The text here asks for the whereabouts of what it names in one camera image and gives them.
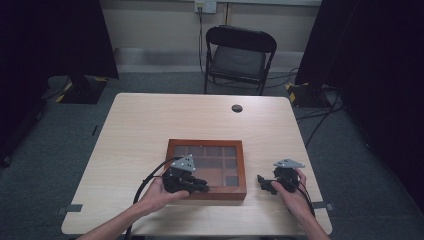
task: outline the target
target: chair leg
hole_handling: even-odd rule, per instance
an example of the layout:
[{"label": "chair leg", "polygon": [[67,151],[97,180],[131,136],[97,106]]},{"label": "chair leg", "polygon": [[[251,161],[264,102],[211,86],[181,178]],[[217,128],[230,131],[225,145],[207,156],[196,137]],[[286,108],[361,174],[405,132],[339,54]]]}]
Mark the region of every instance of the chair leg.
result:
[{"label": "chair leg", "polygon": [[260,90],[259,90],[259,96],[262,96],[262,93],[264,92],[264,88],[265,88],[265,84],[261,84]]},{"label": "chair leg", "polygon": [[203,94],[207,94],[208,93],[208,74],[205,73],[205,84],[203,86]]}]

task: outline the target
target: wooden box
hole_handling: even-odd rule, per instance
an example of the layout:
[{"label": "wooden box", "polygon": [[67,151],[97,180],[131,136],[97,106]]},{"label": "wooden box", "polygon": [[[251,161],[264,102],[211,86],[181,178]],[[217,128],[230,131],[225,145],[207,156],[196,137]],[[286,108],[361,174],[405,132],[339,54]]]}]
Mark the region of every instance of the wooden box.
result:
[{"label": "wooden box", "polygon": [[193,176],[206,180],[211,190],[206,193],[194,192],[185,199],[244,200],[246,175],[240,140],[169,139],[166,159],[190,154],[196,168]]}]

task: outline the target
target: person's right hand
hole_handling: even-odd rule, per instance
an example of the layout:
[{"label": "person's right hand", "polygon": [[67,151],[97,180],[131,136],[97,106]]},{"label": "person's right hand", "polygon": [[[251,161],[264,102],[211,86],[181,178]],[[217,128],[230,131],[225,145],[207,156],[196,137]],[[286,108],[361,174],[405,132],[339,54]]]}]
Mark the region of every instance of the person's right hand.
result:
[{"label": "person's right hand", "polygon": [[147,210],[146,215],[148,215],[160,210],[169,202],[187,197],[188,195],[190,195],[190,193],[186,190],[175,193],[167,192],[163,186],[162,178],[155,177],[143,197],[134,205],[145,208]]},{"label": "person's right hand", "polygon": [[[297,168],[295,168],[295,171],[300,177],[299,181],[302,183],[299,184],[299,188],[303,192],[306,192],[306,176]],[[290,193],[277,181],[272,181],[271,185],[280,193],[284,204],[298,220],[301,220],[302,217],[312,215],[305,197],[299,192],[299,190],[296,190],[294,193]]]}]

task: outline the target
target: power outlet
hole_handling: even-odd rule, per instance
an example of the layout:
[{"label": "power outlet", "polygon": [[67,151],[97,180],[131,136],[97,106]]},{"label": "power outlet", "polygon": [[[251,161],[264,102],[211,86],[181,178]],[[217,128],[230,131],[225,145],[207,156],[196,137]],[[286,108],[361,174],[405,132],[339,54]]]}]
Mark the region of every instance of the power outlet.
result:
[{"label": "power outlet", "polygon": [[199,12],[199,9],[202,9],[202,12],[206,13],[205,1],[194,1],[194,12]]},{"label": "power outlet", "polygon": [[202,9],[202,13],[216,13],[216,1],[195,1],[194,12],[199,12]]}]

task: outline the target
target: forearm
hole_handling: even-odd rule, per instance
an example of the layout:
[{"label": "forearm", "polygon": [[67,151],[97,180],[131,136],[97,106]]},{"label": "forearm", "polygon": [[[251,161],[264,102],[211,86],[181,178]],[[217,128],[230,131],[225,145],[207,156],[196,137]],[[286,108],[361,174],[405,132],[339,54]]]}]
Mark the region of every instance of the forearm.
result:
[{"label": "forearm", "polygon": [[147,207],[140,207],[137,204],[132,205],[116,217],[96,227],[78,239],[117,239],[131,224],[149,213]]},{"label": "forearm", "polygon": [[308,236],[309,240],[328,240],[327,233],[322,229],[321,225],[312,215],[304,215],[298,218],[299,223],[302,225],[303,230]]}]

